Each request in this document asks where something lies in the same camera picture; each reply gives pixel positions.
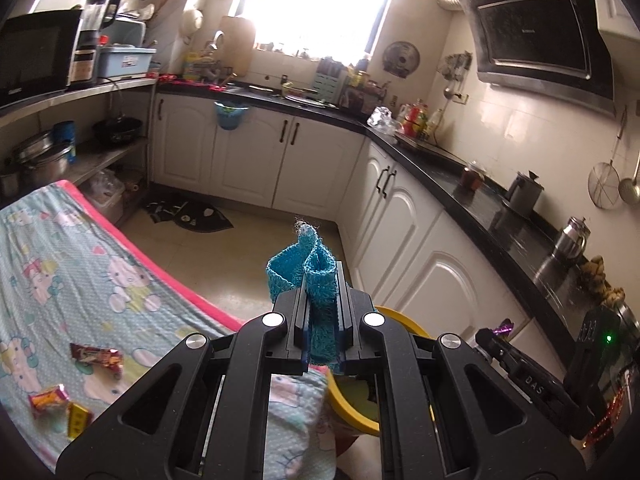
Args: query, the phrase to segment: cutting board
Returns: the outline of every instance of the cutting board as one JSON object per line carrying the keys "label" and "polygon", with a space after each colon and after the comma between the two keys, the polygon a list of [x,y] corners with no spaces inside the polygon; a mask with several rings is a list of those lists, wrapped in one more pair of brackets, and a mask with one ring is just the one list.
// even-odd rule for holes
{"label": "cutting board", "polygon": [[238,77],[245,76],[254,55],[254,23],[245,18],[223,16],[218,30],[224,34],[217,41],[220,60],[224,66],[233,67]]}

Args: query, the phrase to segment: yellow bucket rim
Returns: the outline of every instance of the yellow bucket rim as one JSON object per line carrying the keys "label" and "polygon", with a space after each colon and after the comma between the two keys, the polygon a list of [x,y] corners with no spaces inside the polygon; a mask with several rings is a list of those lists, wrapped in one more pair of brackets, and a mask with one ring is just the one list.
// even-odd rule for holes
{"label": "yellow bucket rim", "polygon": [[[429,334],[418,325],[413,319],[393,310],[386,306],[377,306],[376,310],[384,316],[395,319],[401,323],[409,332],[421,337],[430,337]],[[358,410],[349,404],[344,398],[338,384],[335,382],[334,375],[331,370],[327,372],[327,380],[329,384],[329,403],[342,420],[353,426],[356,430],[373,436],[380,436],[380,425],[375,421],[362,415]]]}

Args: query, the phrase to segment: microwave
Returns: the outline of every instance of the microwave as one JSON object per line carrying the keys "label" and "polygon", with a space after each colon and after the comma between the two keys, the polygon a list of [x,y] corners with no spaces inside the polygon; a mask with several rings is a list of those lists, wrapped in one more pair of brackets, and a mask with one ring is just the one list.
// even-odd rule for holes
{"label": "microwave", "polygon": [[6,20],[0,30],[0,106],[64,91],[82,10],[48,10]]}
{"label": "microwave", "polygon": [[611,56],[595,0],[460,0],[478,79],[614,114]]}

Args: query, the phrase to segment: black countertop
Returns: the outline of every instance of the black countertop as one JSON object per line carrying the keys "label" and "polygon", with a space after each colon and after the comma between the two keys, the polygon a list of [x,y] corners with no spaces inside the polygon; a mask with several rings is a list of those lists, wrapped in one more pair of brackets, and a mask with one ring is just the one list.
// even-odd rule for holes
{"label": "black countertop", "polygon": [[504,189],[488,181],[475,193],[458,187],[464,161],[433,147],[417,152],[392,144],[363,121],[344,113],[300,105],[280,96],[241,89],[214,92],[206,87],[161,84],[162,94],[181,94],[266,108],[340,126],[363,134],[419,180],[489,260],[529,316],[535,317],[565,366],[574,354],[584,314],[597,302],[578,285],[578,269],[549,257],[553,229],[540,217],[524,220],[502,204]]}

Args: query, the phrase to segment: blue canister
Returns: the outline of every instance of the blue canister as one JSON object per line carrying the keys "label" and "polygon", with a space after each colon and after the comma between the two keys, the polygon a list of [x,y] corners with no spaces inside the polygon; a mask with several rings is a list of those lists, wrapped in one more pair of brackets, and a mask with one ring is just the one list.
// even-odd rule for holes
{"label": "blue canister", "polygon": [[51,128],[51,137],[55,144],[68,140],[71,142],[71,151],[67,154],[69,162],[76,161],[76,123],[73,121],[62,121],[56,123]]}

